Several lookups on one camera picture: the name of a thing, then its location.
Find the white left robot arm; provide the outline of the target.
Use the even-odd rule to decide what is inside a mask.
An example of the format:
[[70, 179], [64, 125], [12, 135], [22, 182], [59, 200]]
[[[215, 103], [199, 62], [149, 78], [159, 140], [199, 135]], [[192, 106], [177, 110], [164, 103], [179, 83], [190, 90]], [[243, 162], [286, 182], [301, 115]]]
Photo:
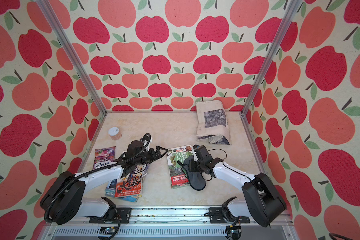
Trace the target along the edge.
[[150, 148], [150, 142], [150, 135], [146, 134], [132, 141], [126, 152], [103, 167], [84, 173], [66, 171], [60, 174], [40, 201], [45, 222], [63, 225], [75, 217], [84, 217], [91, 223], [120, 223], [122, 218], [114, 202], [106, 197], [85, 198], [84, 194], [133, 173], [137, 166], [148, 166], [168, 153], [168, 149], [160, 146]]

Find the red green cover book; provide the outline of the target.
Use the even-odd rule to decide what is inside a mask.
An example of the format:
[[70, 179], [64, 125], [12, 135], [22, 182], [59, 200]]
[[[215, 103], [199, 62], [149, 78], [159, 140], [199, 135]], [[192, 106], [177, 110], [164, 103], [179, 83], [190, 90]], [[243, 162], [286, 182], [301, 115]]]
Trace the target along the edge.
[[182, 164], [190, 156], [196, 156], [192, 145], [168, 149], [167, 161], [172, 189], [189, 185], [189, 180], [186, 178], [186, 174], [182, 171]]

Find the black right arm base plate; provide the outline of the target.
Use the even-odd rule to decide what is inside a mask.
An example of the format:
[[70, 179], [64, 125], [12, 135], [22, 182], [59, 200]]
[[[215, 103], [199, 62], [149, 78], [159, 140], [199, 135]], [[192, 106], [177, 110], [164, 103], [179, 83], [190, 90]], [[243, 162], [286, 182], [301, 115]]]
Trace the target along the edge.
[[211, 224], [229, 224], [235, 225], [238, 223], [249, 224], [249, 217], [234, 217], [228, 212], [228, 209], [223, 207], [209, 208], [208, 212], [204, 214], [205, 217], [210, 219]]

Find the blue robot sunflower magazine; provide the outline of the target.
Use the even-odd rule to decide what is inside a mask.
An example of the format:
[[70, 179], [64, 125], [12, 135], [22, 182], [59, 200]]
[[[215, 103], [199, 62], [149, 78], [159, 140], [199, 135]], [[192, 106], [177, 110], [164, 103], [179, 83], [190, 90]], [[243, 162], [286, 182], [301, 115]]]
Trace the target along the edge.
[[137, 202], [142, 193], [142, 184], [140, 181], [133, 183], [127, 180], [112, 180], [105, 189], [107, 197], [116, 198], [128, 202]]

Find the white book with blue vortex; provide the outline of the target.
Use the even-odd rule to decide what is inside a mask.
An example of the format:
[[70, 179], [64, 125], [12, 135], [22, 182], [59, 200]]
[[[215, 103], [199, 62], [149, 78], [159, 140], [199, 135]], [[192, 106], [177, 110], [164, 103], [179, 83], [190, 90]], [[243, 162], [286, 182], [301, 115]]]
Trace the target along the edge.
[[137, 165], [135, 170], [117, 180], [108, 183], [106, 191], [115, 198], [138, 196], [142, 193], [143, 177], [147, 174], [148, 165]]

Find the red black manga book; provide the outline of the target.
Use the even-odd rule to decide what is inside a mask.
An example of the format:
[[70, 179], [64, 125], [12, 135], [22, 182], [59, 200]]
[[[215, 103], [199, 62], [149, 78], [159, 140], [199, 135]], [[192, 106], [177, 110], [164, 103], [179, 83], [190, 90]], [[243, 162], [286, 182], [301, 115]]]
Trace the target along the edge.
[[115, 188], [115, 198], [136, 202], [142, 196], [143, 179], [148, 165], [137, 165], [127, 176], [118, 179]]

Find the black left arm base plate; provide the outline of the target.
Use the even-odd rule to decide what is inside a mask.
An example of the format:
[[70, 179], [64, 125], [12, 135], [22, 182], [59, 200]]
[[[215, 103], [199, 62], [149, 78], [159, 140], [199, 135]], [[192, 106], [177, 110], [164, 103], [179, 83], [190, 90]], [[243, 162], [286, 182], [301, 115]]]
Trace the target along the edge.
[[111, 206], [102, 217], [90, 217], [91, 224], [128, 224], [131, 208], [116, 208]]

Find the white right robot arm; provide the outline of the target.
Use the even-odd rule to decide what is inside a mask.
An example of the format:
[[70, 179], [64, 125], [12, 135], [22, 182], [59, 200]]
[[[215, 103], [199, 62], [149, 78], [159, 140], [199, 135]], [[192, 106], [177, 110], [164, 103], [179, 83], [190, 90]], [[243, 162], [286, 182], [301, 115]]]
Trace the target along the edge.
[[207, 154], [195, 160], [193, 156], [184, 160], [182, 172], [190, 182], [190, 186], [201, 191], [207, 185], [203, 174], [213, 179], [223, 180], [241, 190], [244, 199], [231, 197], [222, 204], [222, 218], [229, 224], [235, 224], [239, 218], [253, 218], [262, 227], [269, 227], [282, 212], [287, 209], [286, 202], [264, 174], [252, 175], [225, 164], [220, 158], [213, 159]]

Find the grey green microfibre cloth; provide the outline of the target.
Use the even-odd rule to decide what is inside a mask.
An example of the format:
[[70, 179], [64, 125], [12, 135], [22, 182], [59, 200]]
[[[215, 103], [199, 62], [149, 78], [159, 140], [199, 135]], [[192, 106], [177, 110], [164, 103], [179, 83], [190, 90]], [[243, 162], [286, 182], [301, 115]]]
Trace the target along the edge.
[[207, 182], [203, 178], [201, 170], [199, 169], [197, 161], [195, 161], [193, 155], [184, 160], [181, 170], [194, 190], [202, 191], [206, 187]]

